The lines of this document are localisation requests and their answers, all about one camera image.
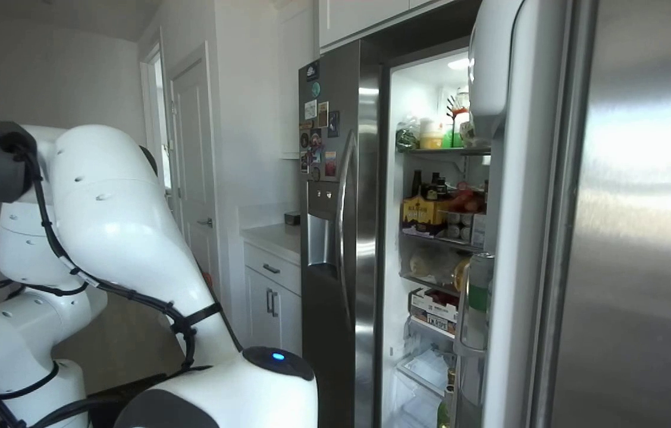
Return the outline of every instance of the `ceiling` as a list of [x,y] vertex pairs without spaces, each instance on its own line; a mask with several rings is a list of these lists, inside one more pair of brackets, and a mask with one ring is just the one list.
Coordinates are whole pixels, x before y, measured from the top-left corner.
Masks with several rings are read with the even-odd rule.
[[139,40],[163,0],[0,0],[0,15]]

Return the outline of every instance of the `stainless steel refrigerator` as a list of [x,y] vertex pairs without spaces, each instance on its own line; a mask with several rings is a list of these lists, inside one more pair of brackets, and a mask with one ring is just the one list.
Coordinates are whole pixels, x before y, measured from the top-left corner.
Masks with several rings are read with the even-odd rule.
[[299,68],[303,355],[327,428],[380,425],[389,68],[466,36],[473,11],[453,2]]
[[[448,374],[456,428],[671,425],[671,2],[451,10],[299,72],[321,425],[435,425]],[[403,105],[424,103],[405,80],[445,53],[468,58],[468,86],[435,95],[466,98],[473,134],[406,148]],[[483,236],[406,234],[415,172],[483,192]],[[417,289],[445,288],[455,320],[415,314]]]
[[671,2],[486,0],[471,47],[503,158],[483,425],[671,425]]

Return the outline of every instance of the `refrigerator handle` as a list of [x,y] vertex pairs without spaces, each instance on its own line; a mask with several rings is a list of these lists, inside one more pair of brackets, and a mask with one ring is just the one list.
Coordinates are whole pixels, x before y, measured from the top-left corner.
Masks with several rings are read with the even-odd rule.
[[349,185],[349,174],[353,174],[353,158],[354,158],[354,131],[347,134],[346,148],[342,148],[342,163],[340,163],[340,179],[339,179],[339,200],[336,200],[336,237],[339,237],[339,286],[340,286],[340,297],[346,306],[346,320],[347,326],[354,323],[353,318],[353,305],[349,305],[349,288],[346,284],[346,192]]

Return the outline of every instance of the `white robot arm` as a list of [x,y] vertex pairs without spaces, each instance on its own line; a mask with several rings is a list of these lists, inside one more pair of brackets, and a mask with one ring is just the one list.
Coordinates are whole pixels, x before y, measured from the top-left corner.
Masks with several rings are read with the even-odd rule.
[[[42,244],[45,256],[53,254],[51,266],[63,269],[57,279],[36,284],[56,284],[63,292],[81,286],[122,292],[163,309],[183,335],[186,372],[128,401],[116,425],[317,425],[314,372],[283,349],[240,349],[171,219],[152,166],[126,134],[108,125],[26,131],[0,123],[0,203],[4,203],[0,216],[4,276],[29,284],[48,269],[34,261],[41,256],[19,256],[26,250],[22,240],[4,242],[19,236],[9,231],[41,234],[51,242]],[[85,326],[102,306],[91,292],[85,300],[89,316],[78,316],[77,326]],[[57,316],[70,314],[70,305],[56,306],[59,306]],[[9,328],[3,335],[29,342],[29,355],[42,355],[39,375],[53,374],[48,357],[53,341],[36,345],[29,333]],[[39,380],[42,377],[34,375],[0,392]],[[14,413],[36,424],[26,410]]]
[[[57,131],[34,128],[48,148]],[[84,400],[84,372],[73,361],[56,361],[53,347],[89,326],[108,305],[108,295],[85,288],[84,279],[53,254],[26,172],[0,148],[0,272],[26,288],[0,301],[0,413],[9,425],[41,420],[48,410]],[[59,428],[89,425],[85,413]]]

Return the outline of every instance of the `refrigerator door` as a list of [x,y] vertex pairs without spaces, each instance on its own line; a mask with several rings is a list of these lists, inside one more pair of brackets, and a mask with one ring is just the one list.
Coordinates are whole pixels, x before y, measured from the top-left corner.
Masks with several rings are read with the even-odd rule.
[[671,425],[671,2],[511,40],[483,425]]
[[305,128],[321,137],[303,197],[303,351],[318,375],[321,428],[371,425],[376,412],[376,87],[360,43],[323,54],[317,78],[303,72],[303,105],[317,103]]
[[546,425],[671,425],[671,2],[602,0]]
[[471,109],[475,134],[491,137],[503,131],[508,108],[508,72],[515,20],[523,0],[486,0],[471,36]]

